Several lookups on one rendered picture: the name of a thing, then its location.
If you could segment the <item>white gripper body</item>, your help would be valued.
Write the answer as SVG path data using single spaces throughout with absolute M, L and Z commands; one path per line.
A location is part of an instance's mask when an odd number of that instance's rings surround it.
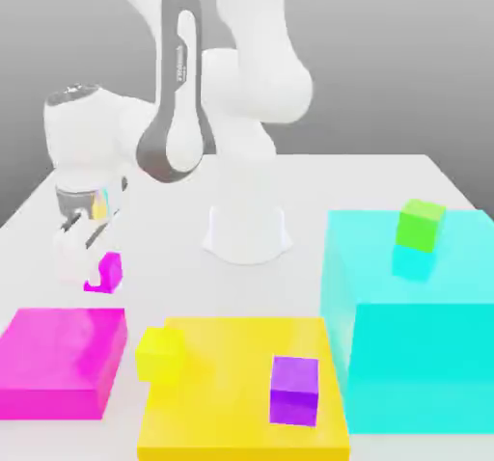
M 109 223 L 76 222 L 59 229 L 53 239 L 55 273 L 64 283 L 99 285 L 99 263 L 117 245 Z

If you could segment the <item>small magenta cube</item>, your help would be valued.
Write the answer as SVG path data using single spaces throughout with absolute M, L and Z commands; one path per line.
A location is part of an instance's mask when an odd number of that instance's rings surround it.
M 91 285 L 86 281 L 83 290 L 86 292 L 97 292 L 113 294 L 123 278 L 121 255 L 116 252 L 107 252 L 97 266 L 99 284 Z

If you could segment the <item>small yellow cube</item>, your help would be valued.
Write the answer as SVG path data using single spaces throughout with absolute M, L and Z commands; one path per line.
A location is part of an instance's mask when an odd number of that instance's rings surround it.
M 180 329 L 148 327 L 135 350 L 138 379 L 155 386 L 172 387 L 182 375 L 185 338 Z

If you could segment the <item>small purple cube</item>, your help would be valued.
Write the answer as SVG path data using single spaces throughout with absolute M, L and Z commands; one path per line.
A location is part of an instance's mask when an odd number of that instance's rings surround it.
M 269 389 L 269 421 L 315 427 L 319 403 L 319 360 L 274 356 Z

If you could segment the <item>small cyan cube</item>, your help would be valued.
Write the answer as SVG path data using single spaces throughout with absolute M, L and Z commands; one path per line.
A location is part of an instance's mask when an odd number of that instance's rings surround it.
M 392 254 L 392 274 L 408 281 L 425 282 L 436 264 L 436 254 L 396 245 Z

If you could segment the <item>small green cube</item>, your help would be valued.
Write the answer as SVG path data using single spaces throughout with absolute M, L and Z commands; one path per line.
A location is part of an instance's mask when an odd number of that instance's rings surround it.
M 442 228 L 446 208 L 438 203 L 411 199 L 398 216 L 396 244 L 423 253 L 432 253 Z

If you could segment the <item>large magenta box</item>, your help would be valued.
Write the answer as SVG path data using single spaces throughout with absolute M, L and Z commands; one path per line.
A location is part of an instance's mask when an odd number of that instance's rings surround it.
M 0 420 L 100 420 L 127 340 L 123 308 L 23 308 L 0 336 Z

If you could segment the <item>large yellow box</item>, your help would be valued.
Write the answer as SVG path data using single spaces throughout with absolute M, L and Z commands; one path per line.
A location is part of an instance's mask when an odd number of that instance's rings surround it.
M 331 348 L 320 317 L 168 317 L 184 337 L 178 377 L 150 386 L 138 461 L 349 461 Z M 318 361 L 316 426 L 269 420 L 273 359 Z

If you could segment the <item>large cyan box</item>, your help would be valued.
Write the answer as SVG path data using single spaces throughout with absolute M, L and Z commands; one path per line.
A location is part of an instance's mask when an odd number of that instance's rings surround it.
M 494 220 L 450 210 L 425 282 L 392 274 L 398 214 L 333 210 L 320 313 L 353 434 L 494 434 Z

